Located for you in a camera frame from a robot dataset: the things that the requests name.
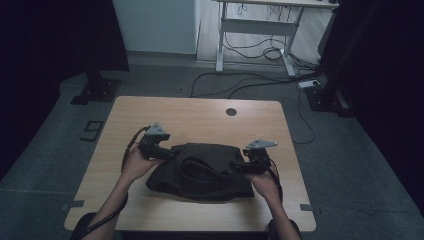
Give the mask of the white metal desk frame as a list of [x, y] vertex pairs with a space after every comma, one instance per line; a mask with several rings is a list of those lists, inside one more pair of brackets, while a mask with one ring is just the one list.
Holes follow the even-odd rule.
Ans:
[[[221, 4], [221, 16], [219, 23], [219, 44], [216, 53], [216, 71], [224, 69], [223, 42], [226, 33], [254, 34], [284, 36], [288, 38], [287, 45], [280, 50], [284, 67], [289, 77], [295, 77], [291, 48], [298, 31], [303, 12], [306, 8], [336, 9], [339, 0], [215, 0]], [[287, 6], [299, 9], [293, 22], [272, 22], [260, 20], [243, 20], [227, 17], [227, 6], [230, 3], [253, 4], [265, 6]]]

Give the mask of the person's left dark sleeve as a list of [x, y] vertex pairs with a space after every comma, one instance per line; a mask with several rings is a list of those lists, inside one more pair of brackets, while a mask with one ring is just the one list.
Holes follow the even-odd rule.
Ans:
[[80, 240], [79, 235], [88, 228], [90, 222], [92, 221], [95, 215], [96, 215], [95, 212], [91, 212], [82, 216], [81, 219], [78, 221], [77, 225], [75, 226], [75, 229], [72, 232], [70, 240]]

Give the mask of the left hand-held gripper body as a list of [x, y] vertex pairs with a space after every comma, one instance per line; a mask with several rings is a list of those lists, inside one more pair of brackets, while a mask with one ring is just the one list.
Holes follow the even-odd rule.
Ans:
[[145, 131], [139, 142], [139, 149], [145, 158], [165, 160], [165, 154], [169, 149], [162, 148], [160, 143], [169, 138], [170, 135], [156, 122]]

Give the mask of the black stand with long base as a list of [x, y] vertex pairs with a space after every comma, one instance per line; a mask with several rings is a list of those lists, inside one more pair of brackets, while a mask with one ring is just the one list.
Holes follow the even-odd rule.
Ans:
[[305, 88], [312, 111], [349, 115], [349, 105], [339, 96], [342, 73], [382, 0], [341, 0], [332, 18], [332, 28], [320, 64], [327, 82], [324, 87]]

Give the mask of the person's left hand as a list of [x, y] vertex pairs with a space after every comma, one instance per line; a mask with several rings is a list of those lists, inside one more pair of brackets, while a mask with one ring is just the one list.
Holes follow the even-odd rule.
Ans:
[[125, 183], [133, 183], [161, 163], [163, 163], [161, 159], [145, 158], [138, 145], [135, 144], [124, 158], [120, 179]]

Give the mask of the person's dark sleeve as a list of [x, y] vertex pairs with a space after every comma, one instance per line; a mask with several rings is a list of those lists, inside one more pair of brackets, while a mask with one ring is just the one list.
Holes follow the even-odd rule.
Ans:
[[95, 215], [96, 215], [95, 212], [91, 212], [82, 216], [81, 219], [78, 221], [77, 225], [75, 226], [75, 229], [72, 232], [70, 240], [80, 240], [79, 235], [88, 228], [90, 222], [92, 221]]
[[268, 224], [268, 240], [303, 240], [298, 225], [291, 219], [280, 226], [274, 219]]

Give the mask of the black stand with square base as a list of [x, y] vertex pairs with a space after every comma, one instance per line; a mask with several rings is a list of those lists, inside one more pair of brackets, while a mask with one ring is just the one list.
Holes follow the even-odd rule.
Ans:
[[86, 105], [88, 102], [112, 102], [121, 85], [117, 79], [104, 79], [97, 68], [84, 67], [88, 79], [81, 93], [75, 96], [71, 104]]

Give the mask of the white power strip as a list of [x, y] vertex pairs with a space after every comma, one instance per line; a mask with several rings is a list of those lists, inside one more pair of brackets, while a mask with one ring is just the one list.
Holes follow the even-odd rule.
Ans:
[[318, 80], [309, 80], [298, 83], [298, 89], [310, 88], [310, 87], [320, 87], [321, 83]]

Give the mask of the grey floor tape strip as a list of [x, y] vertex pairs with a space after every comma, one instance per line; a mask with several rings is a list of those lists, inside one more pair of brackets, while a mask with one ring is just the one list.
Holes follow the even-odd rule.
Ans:
[[319, 207], [313, 206], [312, 204], [301, 204], [300, 209], [302, 211], [312, 212], [314, 215], [321, 215], [322, 211]]
[[76, 200], [76, 201], [73, 201], [71, 203], [64, 204], [61, 207], [61, 211], [62, 212], [68, 212], [71, 208], [83, 207], [84, 202], [85, 202], [84, 200]]

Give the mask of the person's right dark sleeve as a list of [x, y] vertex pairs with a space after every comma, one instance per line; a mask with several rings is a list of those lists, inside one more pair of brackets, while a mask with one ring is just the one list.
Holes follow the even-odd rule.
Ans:
[[268, 240], [303, 240], [298, 225], [291, 219], [280, 226], [274, 219], [268, 224]]

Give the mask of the dark curtain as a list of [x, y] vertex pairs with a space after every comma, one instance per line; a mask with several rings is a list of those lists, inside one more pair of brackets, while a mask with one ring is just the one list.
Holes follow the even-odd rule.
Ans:
[[339, 93], [424, 216], [424, 0], [382, 0]]
[[0, 180], [85, 66], [129, 69], [112, 0], [0, 0]]

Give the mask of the black floor tape mark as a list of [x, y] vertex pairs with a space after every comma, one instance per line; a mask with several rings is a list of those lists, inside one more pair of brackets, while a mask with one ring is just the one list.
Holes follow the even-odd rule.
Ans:
[[99, 120], [89, 120], [83, 130], [81, 141], [95, 142], [103, 129], [104, 122]]

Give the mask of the dark pleated skirt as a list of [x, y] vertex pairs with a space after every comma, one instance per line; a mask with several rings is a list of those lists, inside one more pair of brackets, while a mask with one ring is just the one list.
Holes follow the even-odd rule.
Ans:
[[243, 163], [240, 149], [207, 143], [186, 143], [172, 147], [174, 157], [151, 173], [146, 186], [196, 201], [229, 201], [254, 196], [250, 181], [232, 169]]

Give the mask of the person's right hand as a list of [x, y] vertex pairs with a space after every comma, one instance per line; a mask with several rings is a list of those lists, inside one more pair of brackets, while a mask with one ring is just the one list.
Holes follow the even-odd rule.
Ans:
[[247, 174], [246, 177], [267, 203], [281, 203], [279, 190], [270, 173], [266, 172], [261, 175]]

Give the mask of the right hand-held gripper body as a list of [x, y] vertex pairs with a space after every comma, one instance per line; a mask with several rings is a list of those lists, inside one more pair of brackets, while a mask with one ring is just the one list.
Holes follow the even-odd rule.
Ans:
[[271, 168], [271, 158], [266, 149], [277, 146], [276, 142], [263, 139], [255, 139], [246, 145], [243, 154], [248, 162], [240, 165], [240, 172], [245, 174], [262, 174]]

